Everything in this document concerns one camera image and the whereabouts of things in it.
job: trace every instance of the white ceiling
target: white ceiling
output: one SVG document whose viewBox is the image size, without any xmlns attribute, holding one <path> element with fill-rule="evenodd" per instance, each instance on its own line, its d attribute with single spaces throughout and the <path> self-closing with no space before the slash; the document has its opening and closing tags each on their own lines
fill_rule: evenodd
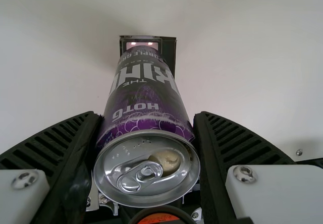
<svg viewBox="0 0 323 224">
<path fill-rule="evenodd" d="M 191 119 L 210 111 L 323 157 L 322 21 L 323 0 L 0 0 L 0 152 L 103 113 L 119 35 L 144 34 L 177 37 Z"/>
</svg>

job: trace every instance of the ribbed rubber pad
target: ribbed rubber pad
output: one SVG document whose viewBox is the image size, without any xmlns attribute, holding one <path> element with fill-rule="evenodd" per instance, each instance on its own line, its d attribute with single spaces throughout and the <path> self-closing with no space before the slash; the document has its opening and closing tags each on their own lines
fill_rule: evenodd
<svg viewBox="0 0 323 224">
<path fill-rule="evenodd" d="M 49 185 L 59 174 L 64 159 L 72 150 L 71 146 L 78 131 L 92 111 L 57 123 L 0 155 L 1 170 L 39 169 L 47 176 Z"/>
<path fill-rule="evenodd" d="M 201 162 L 201 205 L 205 223 L 252 223 L 235 219 L 225 181 L 228 169 L 240 164 L 295 164 L 271 143 L 226 118 L 201 112 L 194 117 Z"/>
</svg>

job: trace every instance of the screw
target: screw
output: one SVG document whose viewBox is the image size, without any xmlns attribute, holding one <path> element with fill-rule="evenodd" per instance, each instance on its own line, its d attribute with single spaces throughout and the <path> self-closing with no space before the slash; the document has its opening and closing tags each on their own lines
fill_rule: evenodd
<svg viewBox="0 0 323 224">
<path fill-rule="evenodd" d="M 296 151 L 296 156 L 301 156 L 301 155 L 303 155 L 303 149 L 298 149 Z"/>
<path fill-rule="evenodd" d="M 104 195 L 102 195 L 102 196 L 100 197 L 100 202 L 101 202 L 102 204 L 107 204 L 107 198 L 106 198 Z"/>
<path fill-rule="evenodd" d="M 38 179 L 38 172 L 34 170 L 28 170 L 19 174 L 17 177 L 15 177 L 11 183 L 11 186 L 15 190 L 24 189 L 32 185 L 33 183 L 35 183 L 37 179 Z"/>
<path fill-rule="evenodd" d="M 87 197 L 86 207 L 89 207 L 90 205 L 91 205 L 91 198 L 90 197 Z"/>
<path fill-rule="evenodd" d="M 233 175 L 242 183 L 252 184 L 257 180 L 257 174 L 248 166 L 236 166 Z"/>
<path fill-rule="evenodd" d="M 194 212 L 194 213 L 192 214 L 192 218 L 193 218 L 193 219 L 198 218 L 198 213 L 197 213 L 197 212 Z"/>
</svg>

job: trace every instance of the white mounting block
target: white mounting block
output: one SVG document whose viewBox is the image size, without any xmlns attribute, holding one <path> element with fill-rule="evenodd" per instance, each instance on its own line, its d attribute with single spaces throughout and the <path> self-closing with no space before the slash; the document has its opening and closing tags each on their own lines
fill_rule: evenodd
<svg viewBox="0 0 323 224">
<path fill-rule="evenodd" d="M 237 218 L 255 224 L 322 223 L 323 170 L 311 165 L 248 165 L 253 183 L 240 182 L 230 167 L 226 188 Z"/>
</svg>

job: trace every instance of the energy drink can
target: energy drink can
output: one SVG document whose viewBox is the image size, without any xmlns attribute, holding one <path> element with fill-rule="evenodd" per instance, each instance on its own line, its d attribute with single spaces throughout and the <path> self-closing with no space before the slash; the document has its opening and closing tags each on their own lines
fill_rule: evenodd
<svg viewBox="0 0 323 224">
<path fill-rule="evenodd" d="M 159 52 L 136 46 L 120 58 L 104 111 L 93 170 L 107 198 L 154 207 L 186 194 L 200 165 L 192 127 Z"/>
</svg>

